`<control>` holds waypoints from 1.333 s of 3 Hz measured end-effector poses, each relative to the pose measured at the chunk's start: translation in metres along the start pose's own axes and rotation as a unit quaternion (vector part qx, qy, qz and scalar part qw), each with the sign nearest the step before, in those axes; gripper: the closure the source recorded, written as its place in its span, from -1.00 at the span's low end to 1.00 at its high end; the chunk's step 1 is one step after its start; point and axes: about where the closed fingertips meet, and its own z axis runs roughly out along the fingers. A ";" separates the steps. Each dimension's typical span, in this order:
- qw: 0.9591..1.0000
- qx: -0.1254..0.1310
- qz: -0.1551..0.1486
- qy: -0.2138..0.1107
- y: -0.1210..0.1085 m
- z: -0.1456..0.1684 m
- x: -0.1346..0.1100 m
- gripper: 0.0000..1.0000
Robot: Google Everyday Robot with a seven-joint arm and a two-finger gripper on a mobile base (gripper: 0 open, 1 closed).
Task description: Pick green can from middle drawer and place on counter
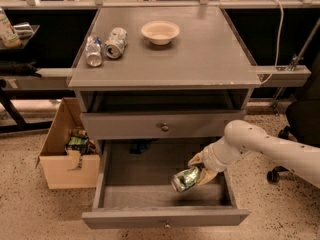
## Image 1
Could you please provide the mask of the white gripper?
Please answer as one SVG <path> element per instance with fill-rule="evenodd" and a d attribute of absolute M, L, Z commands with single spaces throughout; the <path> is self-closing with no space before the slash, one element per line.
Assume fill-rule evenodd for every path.
<path fill-rule="evenodd" d="M 205 168 L 201 170 L 197 184 L 205 185 L 217 176 L 217 172 L 223 172 L 231 163 L 239 160 L 248 153 L 244 147 L 234 147 L 225 138 L 206 146 L 201 153 L 194 155 L 188 166 L 199 166 L 202 163 Z"/>

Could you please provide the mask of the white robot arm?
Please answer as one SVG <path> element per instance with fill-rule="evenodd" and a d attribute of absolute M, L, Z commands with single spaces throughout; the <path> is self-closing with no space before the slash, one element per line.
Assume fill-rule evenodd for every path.
<path fill-rule="evenodd" d="M 203 185 L 249 152 L 262 154 L 320 188 L 319 148 L 270 136 L 261 127 L 242 120 L 229 122 L 224 136 L 197 153 L 188 165 L 204 165 L 204 176 L 199 181 Z"/>

